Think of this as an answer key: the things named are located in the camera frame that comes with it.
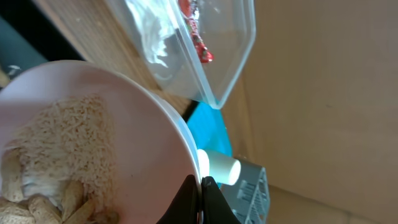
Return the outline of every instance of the rice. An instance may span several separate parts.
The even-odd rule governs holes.
[[[99,95],[52,103],[18,130],[7,147],[20,150],[26,197],[48,194],[40,192],[48,186],[37,186],[59,188],[72,179],[83,183],[85,196],[95,201],[97,212],[113,206],[114,123]],[[59,195],[48,196],[59,205]]]

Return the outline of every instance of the wall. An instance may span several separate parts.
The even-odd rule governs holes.
[[[398,223],[398,1],[256,1],[243,82],[272,185]]]

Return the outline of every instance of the clear plastic bin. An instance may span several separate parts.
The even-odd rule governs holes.
[[[106,0],[141,57],[141,36],[125,0]],[[193,46],[178,0],[159,0],[169,12],[175,33],[165,40],[167,67],[146,64],[159,86],[171,94],[208,103],[220,109],[246,62],[256,36],[253,0],[198,0],[200,34],[214,55],[202,64]]]

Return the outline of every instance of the blue object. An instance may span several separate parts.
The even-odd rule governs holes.
[[[198,149],[215,150],[232,156],[231,143],[220,110],[199,103],[187,124]]]

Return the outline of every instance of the plastic container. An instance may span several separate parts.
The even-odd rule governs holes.
[[[125,0],[106,0],[159,86],[171,94],[220,109],[249,55],[256,36],[253,0],[198,0],[200,34],[214,61],[200,63],[177,0],[158,1],[168,11],[174,35],[165,40],[167,67],[148,62]]]
[[[34,114],[51,102],[90,93],[106,100],[115,123],[120,224],[156,223],[189,174],[201,192],[196,145],[178,113],[124,75],[86,62],[45,63],[0,91],[0,158],[14,131]]]

